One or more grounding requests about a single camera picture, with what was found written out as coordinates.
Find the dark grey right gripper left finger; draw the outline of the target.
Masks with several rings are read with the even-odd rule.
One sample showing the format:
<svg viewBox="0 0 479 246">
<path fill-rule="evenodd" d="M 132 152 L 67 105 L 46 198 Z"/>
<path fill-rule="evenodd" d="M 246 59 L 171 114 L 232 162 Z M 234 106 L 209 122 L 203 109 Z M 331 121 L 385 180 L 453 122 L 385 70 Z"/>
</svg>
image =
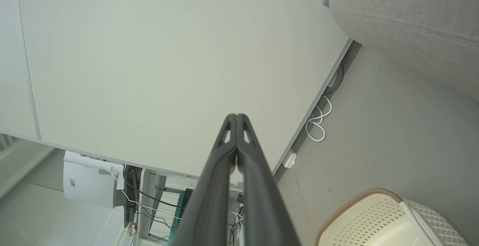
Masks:
<svg viewBox="0 0 479 246">
<path fill-rule="evenodd" d="M 229 178 L 235 167 L 236 118 L 226 116 L 208 160 L 187 203 L 173 246 L 225 246 Z"/>
</svg>

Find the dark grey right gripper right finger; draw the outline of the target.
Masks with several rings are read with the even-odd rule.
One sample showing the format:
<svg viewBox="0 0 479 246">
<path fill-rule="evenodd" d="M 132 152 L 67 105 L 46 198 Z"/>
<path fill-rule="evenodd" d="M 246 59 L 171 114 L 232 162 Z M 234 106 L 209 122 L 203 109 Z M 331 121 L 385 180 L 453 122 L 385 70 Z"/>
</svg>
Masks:
<svg viewBox="0 0 479 246">
<path fill-rule="evenodd" d="M 238 167 L 244 176 L 247 246 L 299 246 L 300 241 L 249 118 L 237 115 Z"/>
</svg>

